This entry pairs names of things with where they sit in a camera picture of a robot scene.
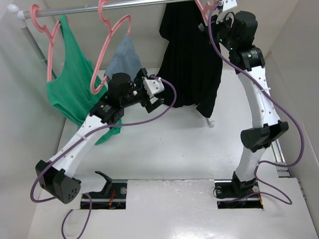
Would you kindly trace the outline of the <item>black t shirt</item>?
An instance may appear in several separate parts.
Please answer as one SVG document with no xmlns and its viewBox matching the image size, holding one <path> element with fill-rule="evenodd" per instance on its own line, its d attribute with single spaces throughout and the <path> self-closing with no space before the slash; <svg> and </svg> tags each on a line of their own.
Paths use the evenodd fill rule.
<svg viewBox="0 0 319 239">
<path fill-rule="evenodd" d="M 210 118 L 221 83 L 222 59 L 204 32 L 205 22 L 194 1 L 168 3 L 159 33 L 168 41 L 158 76 L 170 82 L 159 93 L 165 105 L 196 105 Z"/>
</svg>

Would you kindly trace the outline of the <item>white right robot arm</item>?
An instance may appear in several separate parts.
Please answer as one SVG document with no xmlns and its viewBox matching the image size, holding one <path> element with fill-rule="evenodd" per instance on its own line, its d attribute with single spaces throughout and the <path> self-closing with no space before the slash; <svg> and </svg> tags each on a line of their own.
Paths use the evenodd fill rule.
<svg viewBox="0 0 319 239">
<path fill-rule="evenodd" d="M 242 196 L 256 180 L 254 171 L 266 148 L 284 134 L 289 125 L 281 121 L 273 103 L 267 98 L 265 60 L 260 48 L 253 44 L 258 22 L 247 11 L 221 11 L 215 27 L 218 41 L 229 51 L 230 63 L 242 83 L 252 115 L 252 128 L 241 131 L 244 146 L 239 166 L 233 174 L 231 192 Z"/>
</svg>

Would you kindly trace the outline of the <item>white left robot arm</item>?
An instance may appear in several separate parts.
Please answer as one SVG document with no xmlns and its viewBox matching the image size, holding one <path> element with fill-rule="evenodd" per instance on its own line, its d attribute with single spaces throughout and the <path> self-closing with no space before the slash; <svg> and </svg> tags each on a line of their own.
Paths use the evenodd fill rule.
<svg viewBox="0 0 319 239">
<path fill-rule="evenodd" d="M 151 99 L 164 90 L 160 77 L 148 76 L 142 68 L 132 80 L 126 73 L 116 73 L 108 81 L 108 90 L 91 108 L 83 124 L 67 144 L 48 161 L 40 160 L 35 166 L 36 182 L 64 204 L 75 199 L 81 181 L 74 178 L 77 167 L 95 143 L 116 126 L 127 107 L 139 104 L 151 113 L 163 101 Z"/>
</svg>

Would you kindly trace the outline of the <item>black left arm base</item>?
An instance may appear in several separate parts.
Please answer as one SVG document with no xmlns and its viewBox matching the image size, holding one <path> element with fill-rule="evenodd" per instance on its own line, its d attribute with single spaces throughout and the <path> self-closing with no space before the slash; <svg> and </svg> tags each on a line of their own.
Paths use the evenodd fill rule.
<svg viewBox="0 0 319 239">
<path fill-rule="evenodd" d="M 128 181 L 112 179 L 101 171 L 95 171 L 103 178 L 103 188 L 88 192 L 92 199 L 92 210 L 124 210 Z"/>
</svg>

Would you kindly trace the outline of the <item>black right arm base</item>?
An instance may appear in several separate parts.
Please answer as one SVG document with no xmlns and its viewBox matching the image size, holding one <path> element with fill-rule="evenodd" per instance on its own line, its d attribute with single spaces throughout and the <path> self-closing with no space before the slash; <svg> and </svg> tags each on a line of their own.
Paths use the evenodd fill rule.
<svg viewBox="0 0 319 239">
<path fill-rule="evenodd" d="M 213 196 L 218 209 L 263 209 L 256 179 L 240 182 L 235 174 L 229 180 L 214 180 Z"/>
</svg>

